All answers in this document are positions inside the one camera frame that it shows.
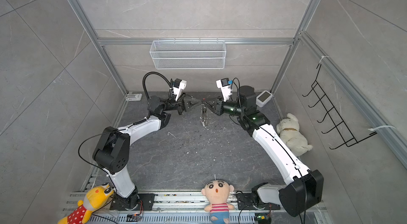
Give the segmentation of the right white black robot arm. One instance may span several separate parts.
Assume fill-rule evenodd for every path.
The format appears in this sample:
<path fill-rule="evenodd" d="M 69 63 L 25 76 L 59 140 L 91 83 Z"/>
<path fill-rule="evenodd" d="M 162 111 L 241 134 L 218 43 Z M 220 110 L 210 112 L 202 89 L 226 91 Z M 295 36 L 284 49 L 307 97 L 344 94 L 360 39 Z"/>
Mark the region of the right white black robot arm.
<path fill-rule="evenodd" d="M 217 97 L 204 99 L 202 103 L 216 115 L 237 116 L 242 129 L 266 151 L 286 184 L 278 196 L 289 215 L 304 216 L 309 208 L 321 202 L 323 175 L 310 170 L 283 143 L 267 117 L 257 110 L 253 87 L 241 86 L 236 101 Z"/>

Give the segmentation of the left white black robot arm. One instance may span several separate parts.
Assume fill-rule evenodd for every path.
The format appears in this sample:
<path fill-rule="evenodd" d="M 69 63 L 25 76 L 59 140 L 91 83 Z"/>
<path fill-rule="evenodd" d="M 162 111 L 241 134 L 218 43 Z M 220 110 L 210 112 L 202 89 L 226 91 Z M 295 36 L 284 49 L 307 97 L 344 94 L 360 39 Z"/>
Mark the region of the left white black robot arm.
<path fill-rule="evenodd" d="M 130 125 L 106 127 L 93 153 L 97 166 L 107 173 L 116 189 L 113 200 L 120 210 L 133 210 L 140 204 L 138 189 L 128 172 L 130 147 L 137 140 L 165 128 L 171 118 L 169 111 L 182 114 L 202 100 L 182 93 L 179 99 L 151 96 L 147 102 L 148 116 Z"/>

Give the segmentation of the red-handled metal key ring holder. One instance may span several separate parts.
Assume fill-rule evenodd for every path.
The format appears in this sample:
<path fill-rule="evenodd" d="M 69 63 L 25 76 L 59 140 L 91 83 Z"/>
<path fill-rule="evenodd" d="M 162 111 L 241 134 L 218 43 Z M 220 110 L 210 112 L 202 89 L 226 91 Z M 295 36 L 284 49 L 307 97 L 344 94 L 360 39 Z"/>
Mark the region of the red-handled metal key ring holder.
<path fill-rule="evenodd" d="M 202 99 L 201 103 L 201 116 L 200 116 L 200 121 L 203 127 L 207 127 L 207 107 L 206 107 L 206 99 Z"/>

